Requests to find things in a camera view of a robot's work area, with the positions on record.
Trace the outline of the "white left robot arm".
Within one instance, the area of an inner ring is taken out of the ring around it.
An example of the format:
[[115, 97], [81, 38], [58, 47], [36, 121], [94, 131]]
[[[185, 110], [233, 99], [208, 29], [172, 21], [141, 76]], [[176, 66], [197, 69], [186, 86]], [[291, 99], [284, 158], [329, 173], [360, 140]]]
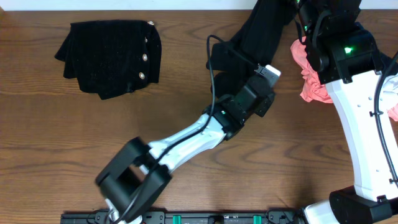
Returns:
[[110, 223], [133, 223], [157, 200], [172, 172], [197, 154], [234, 137], [252, 114], [263, 117], [278, 75], [255, 75], [236, 95], [223, 95], [189, 127], [165, 139], [128, 141], [95, 182], [110, 208]]

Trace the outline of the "white garment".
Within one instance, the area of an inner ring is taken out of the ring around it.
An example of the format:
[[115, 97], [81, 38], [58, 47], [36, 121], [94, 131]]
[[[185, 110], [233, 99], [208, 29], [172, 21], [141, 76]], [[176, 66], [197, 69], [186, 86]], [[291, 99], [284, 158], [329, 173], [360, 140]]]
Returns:
[[390, 110], [397, 105], [397, 75], [388, 76], [380, 94], [381, 108]]

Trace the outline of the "black velvet buttoned garment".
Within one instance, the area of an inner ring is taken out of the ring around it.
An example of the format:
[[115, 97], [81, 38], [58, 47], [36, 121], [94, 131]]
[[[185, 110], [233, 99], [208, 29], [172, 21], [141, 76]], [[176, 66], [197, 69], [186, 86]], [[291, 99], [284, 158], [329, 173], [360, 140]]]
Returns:
[[55, 58], [82, 92], [107, 100], [158, 83], [162, 44], [152, 21], [76, 22]]

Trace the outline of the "coral pink garment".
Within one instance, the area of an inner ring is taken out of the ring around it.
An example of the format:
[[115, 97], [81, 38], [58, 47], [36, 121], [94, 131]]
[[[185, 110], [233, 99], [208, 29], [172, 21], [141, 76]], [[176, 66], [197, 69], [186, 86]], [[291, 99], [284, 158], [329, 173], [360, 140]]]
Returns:
[[[326, 86], [320, 83], [318, 73], [312, 69], [306, 59], [305, 46], [297, 39], [291, 45], [290, 51], [295, 62], [302, 68], [301, 74], [304, 79], [304, 85], [300, 94], [302, 99], [306, 102], [315, 100], [333, 104], [333, 100], [327, 93]], [[397, 64], [393, 66], [392, 75], [397, 75]], [[387, 112], [390, 118], [397, 121], [397, 105]]]

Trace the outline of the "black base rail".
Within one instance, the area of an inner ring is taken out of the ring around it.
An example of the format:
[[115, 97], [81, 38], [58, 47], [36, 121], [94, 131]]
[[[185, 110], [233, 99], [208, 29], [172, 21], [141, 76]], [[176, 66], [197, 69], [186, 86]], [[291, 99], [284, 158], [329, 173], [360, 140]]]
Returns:
[[[66, 212], [60, 224], [104, 224], [116, 220], [107, 209], [93, 212]], [[273, 209], [260, 213], [170, 213], [149, 211], [134, 220], [137, 224], [306, 224], [304, 215], [296, 210]]]

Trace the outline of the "black polo shirt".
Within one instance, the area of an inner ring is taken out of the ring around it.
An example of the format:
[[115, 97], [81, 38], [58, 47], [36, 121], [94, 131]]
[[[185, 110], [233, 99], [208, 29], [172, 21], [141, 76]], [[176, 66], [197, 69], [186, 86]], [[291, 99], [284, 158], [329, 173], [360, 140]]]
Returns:
[[235, 95], [258, 65], [268, 65], [276, 53], [284, 26], [295, 17], [288, 0], [258, 0], [248, 20], [233, 37], [212, 46], [207, 69], [214, 77], [215, 96]]

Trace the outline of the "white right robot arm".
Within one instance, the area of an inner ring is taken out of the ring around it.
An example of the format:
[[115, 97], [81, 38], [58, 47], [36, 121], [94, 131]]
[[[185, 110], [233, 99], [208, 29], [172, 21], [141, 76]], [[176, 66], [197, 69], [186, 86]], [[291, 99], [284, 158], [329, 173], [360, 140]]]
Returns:
[[392, 73], [358, 21], [359, 1], [295, 1], [307, 60], [340, 117], [354, 184], [303, 209], [306, 223], [376, 223], [397, 215], [397, 143], [381, 90]]

